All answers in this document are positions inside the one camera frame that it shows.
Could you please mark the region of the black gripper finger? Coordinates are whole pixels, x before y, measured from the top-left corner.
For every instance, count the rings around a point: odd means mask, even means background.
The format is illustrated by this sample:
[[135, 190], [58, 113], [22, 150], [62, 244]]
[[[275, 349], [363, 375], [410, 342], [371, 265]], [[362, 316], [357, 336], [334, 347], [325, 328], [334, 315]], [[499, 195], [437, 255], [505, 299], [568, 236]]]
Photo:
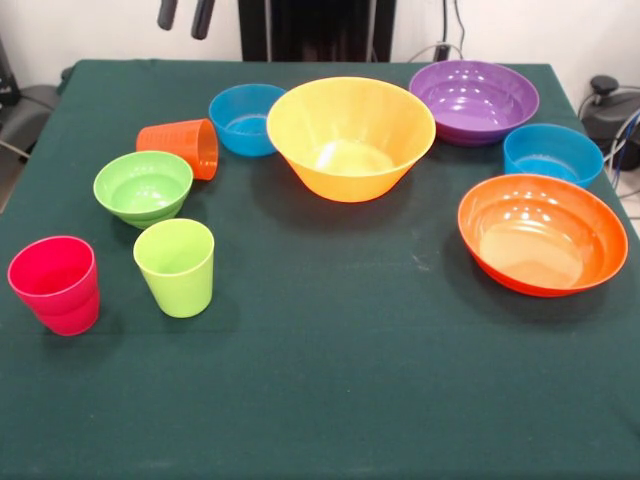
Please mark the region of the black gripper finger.
[[161, 0], [157, 24], [163, 30], [171, 30], [175, 20], [177, 0]]
[[206, 39], [211, 18], [213, 14], [213, 9], [215, 6], [215, 0], [198, 0], [195, 11], [194, 11], [194, 19], [191, 28], [191, 36], [194, 39]]

